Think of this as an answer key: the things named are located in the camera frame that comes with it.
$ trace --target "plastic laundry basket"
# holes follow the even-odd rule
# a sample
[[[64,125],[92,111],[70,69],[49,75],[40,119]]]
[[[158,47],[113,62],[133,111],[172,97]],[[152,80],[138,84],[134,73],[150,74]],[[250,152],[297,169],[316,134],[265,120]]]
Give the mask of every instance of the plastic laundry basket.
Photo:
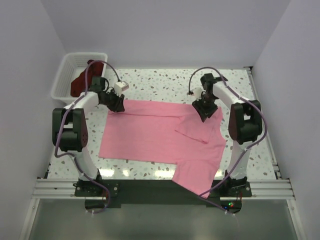
[[[70,95],[71,82],[79,77],[86,67],[89,60],[107,61],[108,56],[100,52],[72,52],[64,56],[59,70],[55,76],[51,97],[61,100],[66,104],[72,103],[76,97]],[[105,76],[106,65],[103,65],[102,77]]]

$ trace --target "pink shirt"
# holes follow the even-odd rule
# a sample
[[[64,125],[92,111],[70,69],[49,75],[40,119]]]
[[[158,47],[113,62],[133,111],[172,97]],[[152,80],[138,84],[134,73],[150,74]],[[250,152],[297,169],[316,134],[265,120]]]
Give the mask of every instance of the pink shirt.
[[[189,104],[125,100],[124,107],[109,111],[99,157],[176,164],[175,183],[197,195],[211,187],[226,145],[220,107],[204,123]]]

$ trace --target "terrazzo table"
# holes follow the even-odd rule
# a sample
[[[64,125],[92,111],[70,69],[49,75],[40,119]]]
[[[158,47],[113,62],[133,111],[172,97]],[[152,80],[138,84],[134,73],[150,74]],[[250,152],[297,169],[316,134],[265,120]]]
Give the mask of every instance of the terrazzo table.
[[[129,83],[129,89],[124,92],[125,99],[160,101],[168,103],[191,104],[194,98],[187,96],[188,81],[194,69],[118,69],[120,78]],[[191,89],[199,87],[200,77],[211,71],[202,70],[192,79]],[[229,80],[229,85],[241,95],[254,99],[254,93],[250,78],[246,69],[221,70],[221,73]],[[116,80],[114,73],[107,70],[105,77],[113,85]],[[223,152],[220,168],[215,179],[222,179],[227,169],[232,152],[232,139],[228,132],[229,109],[220,101],[215,102],[222,107],[224,119],[221,122],[221,134],[227,140]],[[132,161],[127,159],[100,158],[99,149],[102,135],[105,129],[108,115],[107,107],[98,105],[92,112],[86,115],[89,141],[88,151],[93,163],[99,168],[103,179],[171,179],[176,165],[155,162]],[[274,159],[268,147],[267,140],[263,140],[258,146],[252,148],[248,167],[248,180],[274,180]],[[77,179],[78,172],[68,156],[55,158],[52,156],[47,172],[48,179]]]

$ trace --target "shirt sleeve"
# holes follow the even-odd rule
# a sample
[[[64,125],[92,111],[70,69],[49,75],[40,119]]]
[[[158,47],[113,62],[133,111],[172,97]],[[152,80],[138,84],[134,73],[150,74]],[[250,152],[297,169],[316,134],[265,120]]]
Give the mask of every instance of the shirt sleeve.
[[[220,162],[211,160],[181,161],[177,164],[172,181],[200,195],[212,186]]]

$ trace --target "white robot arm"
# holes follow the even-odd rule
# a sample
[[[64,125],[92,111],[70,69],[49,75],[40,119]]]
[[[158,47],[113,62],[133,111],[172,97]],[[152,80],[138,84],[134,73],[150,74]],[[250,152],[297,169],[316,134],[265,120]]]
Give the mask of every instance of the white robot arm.
[[[88,130],[85,115],[98,104],[107,105],[113,112],[125,110],[122,93],[129,88],[129,85],[125,81],[118,81],[113,88],[105,89],[105,81],[103,77],[93,77],[87,94],[81,93],[74,102],[64,108],[54,109],[52,114],[52,141],[56,145],[62,116],[66,110],[72,109],[64,123],[59,147],[63,152],[69,152],[76,157],[78,164],[76,169],[82,181],[89,181],[89,179],[80,170],[94,180],[99,176],[99,170],[92,162],[87,149]]]
[[[248,148],[262,133],[261,116],[249,104],[237,98],[224,84],[220,77],[214,78],[211,73],[205,74],[201,78],[203,88],[197,87],[192,90],[196,100],[192,103],[199,113],[202,121],[212,116],[217,109],[214,104],[216,99],[220,99],[230,109],[230,119],[228,130],[233,139],[230,164],[227,168],[229,173],[241,157],[244,150]],[[257,100],[250,101],[261,109]],[[241,157],[241,161],[236,165],[230,177],[234,180],[243,180],[247,177],[247,165],[250,149],[247,149]]]

